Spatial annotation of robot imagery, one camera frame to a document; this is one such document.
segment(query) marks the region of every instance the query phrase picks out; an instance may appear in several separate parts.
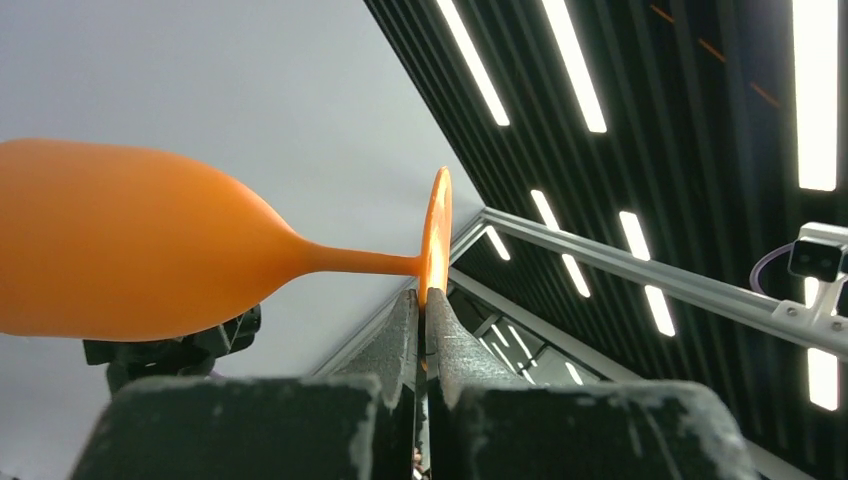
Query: slatted ceiling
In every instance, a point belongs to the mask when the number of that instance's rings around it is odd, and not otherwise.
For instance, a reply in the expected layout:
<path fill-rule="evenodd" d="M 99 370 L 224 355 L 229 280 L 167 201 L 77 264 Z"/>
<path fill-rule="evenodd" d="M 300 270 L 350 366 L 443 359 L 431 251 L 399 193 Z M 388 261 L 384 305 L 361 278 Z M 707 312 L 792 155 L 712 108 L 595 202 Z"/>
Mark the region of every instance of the slatted ceiling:
<path fill-rule="evenodd" d="M 789 0 L 568 0 L 606 134 L 587 131 L 539 0 L 455 0 L 506 128 L 436 0 L 366 4 L 494 208 L 541 222 L 538 189 L 564 230 L 622 249 L 618 212 L 631 211 L 654 259 L 743 287 L 804 222 L 848 225 L 848 196 L 798 189 Z M 710 386 L 752 441 L 816 478 L 848 478 L 844 363 L 841 408 L 826 412 L 807 396 L 806 349 L 671 298 L 666 337 L 641 286 L 581 265 L 583 298 L 559 255 L 501 238 L 510 261 L 484 239 L 457 268 L 640 375 Z M 785 264 L 764 288 L 802 300 Z"/>

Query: purple cable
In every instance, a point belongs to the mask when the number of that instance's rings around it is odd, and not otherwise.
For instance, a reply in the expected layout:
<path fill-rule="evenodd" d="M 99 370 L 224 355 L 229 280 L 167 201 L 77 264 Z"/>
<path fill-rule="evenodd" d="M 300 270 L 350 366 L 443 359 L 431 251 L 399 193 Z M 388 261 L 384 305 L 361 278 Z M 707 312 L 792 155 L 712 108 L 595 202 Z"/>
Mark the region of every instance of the purple cable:
<path fill-rule="evenodd" d="M 751 290 L 761 295 L 765 295 L 766 292 L 764 292 L 763 287 L 760 286 L 760 274 L 763 272 L 763 269 L 766 268 L 766 265 L 774 261 L 774 259 L 776 259 L 777 257 L 783 255 L 784 253 L 789 253 L 790 251 L 792 251 L 792 244 L 787 243 L 782 247 L 775 248 L 774 250 L 766 254 L 765 257 L 761 258 L 760 261 L 757 262 L 756 265 L 754 265 L 754 268 L 751 269 L 751 274 L 748 275 L 748 283 L 751 284 Z"/>

